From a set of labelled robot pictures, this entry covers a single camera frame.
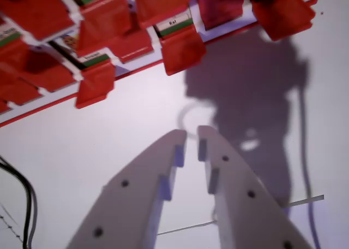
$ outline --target red plastic clip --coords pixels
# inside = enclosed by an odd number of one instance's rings
[[[0,70],[0,99],[22,105],[40,96],[36,87]]]
[[[200,63],[202,56],[206,53],[206,47],[194,25],[169,34],[160,42],[168,75],[181,72]]]
[[[0,10],[39,40],[74,24],[61,0],[0,0]]]
[[[5,112],[9,109],[10,108],[8,108],[7,103],[4,102],[3,100],[0,100],[0,113]]]
[[[257,0],[252,4],[258,22],[274,41],[309,29],[315,17],[303,0]]]
[[[34,52],[21,39],[0,48],[3,70],[13,78],[21,77],[28,83],[53,92],[75,82],[70,71],[45,52]]]
[[[119,57],[122,63],[153,51],[149,34],[145,29],[140,29],[135,13],[131,13],[131,20],[132,29],[109,45],[111,52]]]
[[[136,0],[141,28],[147,28],[179,14],[188,8],[191,0]]]
[[[197,0],[205,29],[211,29],[243,14],[244,0]]]
[[[127,0],[98,0],[80,8],[81,21],[76,54],[93,53],[114,43],[132,27]]]
[[[82,71],[84,80],[80,81],[75,107],[84,108],[104,100],[114,89],[115,66],[105,60]]]

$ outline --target white surface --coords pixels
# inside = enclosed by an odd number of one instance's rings
[[[321,249],[330,249],[328,247],[328,227],[327,227],[327,209],[326,200],[314,203],[314,212],[316,217],[316,231],[320,236]],[[298,205],[290,209],[289,219],[299,229],[308,243],[315,248],[311,229],[308,225],[308,204]],[[207,226],[194,227],[180,230],[173,233],[158,235],[155,249],[220,249],[220,240],[218,228],[215,223]]]
[[[54,40],[56,37],[67,33],[68,31],[72,31],[73,29],[76,29],[77,26],[80,24],[80,20],[82,20],[82,16],[80,14],[78,6],[74,3],[73,0],[62,0],[64,4],[69,8],[70,17],[75,22],[74,26],[71,26],[65,30],[60,31],[59,33],[55,33],[51,35],[50,37],[45,38],[42,41],[37,41],[30,33],[26,32],[24,29],[22,29],[20,26],[18,26],[14,21],[12,21],[10,18],[6,17],[5,15],[2,15],[0,13],[0,16],[4,18],[4,21],[10,23],[13,25],[20,33],[23,34],[22,39],[27,43],[34,46],[39,46],[49,52],[53,57],[58,59],[62,65],[66,66],[68,69],[71,70],[72,73],[74,73],[74,79],[81,80],[82,76],[80,75],[80,71],[67,59],[65,59],[62,55],[60,55],[58,52],[52,50],[52,48],[46,44],[45,42],[48,42],[50,40]],[[134,0],[128,0],[130,4],[134,4]],[[201,20],[200,11],[198,9],[198,4],[196,3],[196,0],[193,0],[190,3],[190,11],[192,13],[192,19],[195,24],[195,28],[197,32],[200,34],[202,40],[204,42],[207,42],[208,40],[212,40],[218,36],[224,35],[226,33],[232,32],[236,29],[242,28],[246,25],[249,25],[253,22],[256,22],[256,18],[254,17],[252,13],[252,5],[245,3],[244,5],[244,14],[230,22],[227,22],[225,24],[222,24],[216,28],[210,29],[209,31],[206,31],[203,25],[203,22]],[[151,64],[153,62],[156,62],[158,60],[161,60],[163,58],[161,53],[161,45],[159,43],[159,38],[154,30],[153,27],[147,28],[147,32],[152,40],[152,46],[154,51],[150,52],[144,56],[141,56],[139,58],[136,58],[132,61],[129,61],[127,63],[122,63],[108,48],[105,48],[108,51],[108,55],[112,61],[112,64],[117,66],[116,69],[116,76],[123,75],[125,73],[128,73],[132,70],[136,70],[138,68],[141,68],[143,66],[146,66],[148,64]],[[55,96],[46,97],[43,96],[40,99],[35,99],[30,102],[30,104],[24,104],[21,106],[13,105],[12,103],[9,104],[9,107],[15,106],[13,109],[8,110],[7,112],[0,115],[0,123],[7,121],[11,118],[17,117],[19,115],[22,115],[28,111],[34,110],[36,108],[39,108],[45,104],[52,103],[53,99],[60,99],[64,98],[68,95],[71,95],[77,91],[76,86],[69,86],[69,89],[65,90],[58,90],[55,92]]]
[[[305,73],[312,195],[324,194],[328,202],[329,248],[346,248],[346,0],[319,0],[314,9],[317,16],[312,29],[290,40],[269,43],[253,29],[208,45],[203,64],[187,73],[168,77],[160,64],[117,81],[105,101],[76,110],[71,99],[0,128],[1,155],[37,190],[35,248],[64,248],[102,186],[155,139],[177,128],[178,116],[189,104],[196,106],[184,116],[190,133],[198,125],[216,123],[237,145],[250,140],[240,139],[239,134],[257,136],[266,152],[246,154],[252,155],[251,162],[259,162],[255,169],[267,172],[266,180],[277,181],[274,186],[280,189],[274,191],[281,198],[284,194],[289,201],[304,199],[298,94],[296,89],[287,89],[288,78]],[[248,127],[250,123],[257,124],[255,132]],[[265,159],[259,161],[259,155]],[[195,139],[188,139],[185,162],[177,174],[173,201],[165,203],[161,232],[212,219],[213,198],[206,192]],[[23,194],[21,186],[0,171],[1,202],[21,225]]]

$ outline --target thin wire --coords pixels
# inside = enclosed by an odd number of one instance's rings
[[[37,222],[37,196],[35,194],[33,186],[29,183],[29,181],[21,174],[19,173],[9,162],[7,162],[4,158],[0,156],[0,160],[4,163],[0,163],[0,168],[7,171],[12,176],[16,177],[24,186],[26,191],[26,197],[27,197],[27,212],[26,212],[26,219],[25,219],[25,226],[23,230],[23,249],[31,249],[32,248],[32,239],[34,236],[35,228],[36,228],[36,222]],[[31,220],[31,211],[32,211],[32,198],[33,198],[33,207],[34,207],[34,213],[33,213],[33,223],[32,223],[32,229],[31,233],[28,237],[29,232],[29,225]]]
[[[17,174],[22,175],[19,171],[16,170],[8,161],[6,161],[2,156],[0,156],[0,161],[5,163],[7,166],[11,167],[13,170],[16,171]],[[31,183],[26,179],[27,184],[29,185],[29,192],[32,194],[33,199],[33,222],[32,222],[32,229],[28,238],[28,249],[32,249],[32,241],[35,233],[35,229],[37,227],[37,219],[38,219],[38,200],[37,195],[35,193],[35,190]]]

